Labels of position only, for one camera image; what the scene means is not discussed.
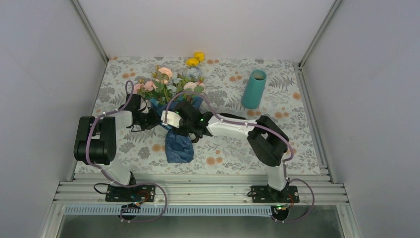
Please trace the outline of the blue wrapping paper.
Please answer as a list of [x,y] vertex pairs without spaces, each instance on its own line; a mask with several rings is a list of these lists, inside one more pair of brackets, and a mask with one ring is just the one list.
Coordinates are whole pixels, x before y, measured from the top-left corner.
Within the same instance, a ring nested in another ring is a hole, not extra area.
[[[174,111],[177,104],[182,101],[186,101],[182,97],[177,98],[170,104],[169,110]],[[195,109],[199,109],[203,100],[202,98],[195,96],[192,99],[192,106]],[[155,109],[159,116],[162,116],[162,112],[166,110],[167,104],[160,104],[156,99],[150,99],[151,108]],[[169,163],[189,163],[194,158],[193,143],[190,137],[175,134],[174,130],[168,125],[160,125],[168,132],[165,137],[165,154]]]

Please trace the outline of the artificial flower bouquet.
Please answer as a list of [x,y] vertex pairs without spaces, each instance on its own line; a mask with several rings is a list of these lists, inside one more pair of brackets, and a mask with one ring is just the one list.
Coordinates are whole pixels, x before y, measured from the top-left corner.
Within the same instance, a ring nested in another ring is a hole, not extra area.
[[205,53],[195,52],[192,58],[186,60],[187,70],[182,73],[157,65],[152,77],[139,80],[134,85],[133,92],[157,105],[167,104],[180,92],[203,93],[205,90],[204,77],[199,65],[204,63],[205,59]]

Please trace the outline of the black ribbon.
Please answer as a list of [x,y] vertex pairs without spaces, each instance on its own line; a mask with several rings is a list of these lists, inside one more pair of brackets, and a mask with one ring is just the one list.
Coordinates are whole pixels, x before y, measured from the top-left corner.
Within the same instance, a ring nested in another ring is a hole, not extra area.
[[194,131],[191,132],[191,135],[193,137],[191,139],[192,143],[197,143],[203,137],[204,131],[202,131],[200,129],[199,130],[194,130]]

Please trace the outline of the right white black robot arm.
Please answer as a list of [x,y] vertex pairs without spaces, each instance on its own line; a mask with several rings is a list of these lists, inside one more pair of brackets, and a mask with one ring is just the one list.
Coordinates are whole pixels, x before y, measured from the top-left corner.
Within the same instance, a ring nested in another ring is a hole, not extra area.
[[270,199],[280,202],[287,196],[288,176],[283,156],[290,150],[289,138],[271,118],[246,119],[231,114],[202,113],[184,101],[172,111],[163,112],[161,120],[175,133],[193,134],[195,139],[209,136],[247,140],[257,159],[267,166]]

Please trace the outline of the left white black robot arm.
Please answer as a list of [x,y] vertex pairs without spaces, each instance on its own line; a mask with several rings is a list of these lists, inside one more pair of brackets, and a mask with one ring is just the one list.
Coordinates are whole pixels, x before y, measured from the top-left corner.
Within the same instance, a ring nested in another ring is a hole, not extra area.
[[139,95],[127,95],[125,104],[97,117],[80,117],[73,155],[76,161],[98,169],[112,184],[119,186],[118,194],[126,201],[138,194],[131,171],[116,158],[117,133],[122,129],[150,130],[160,123],[155,109]]

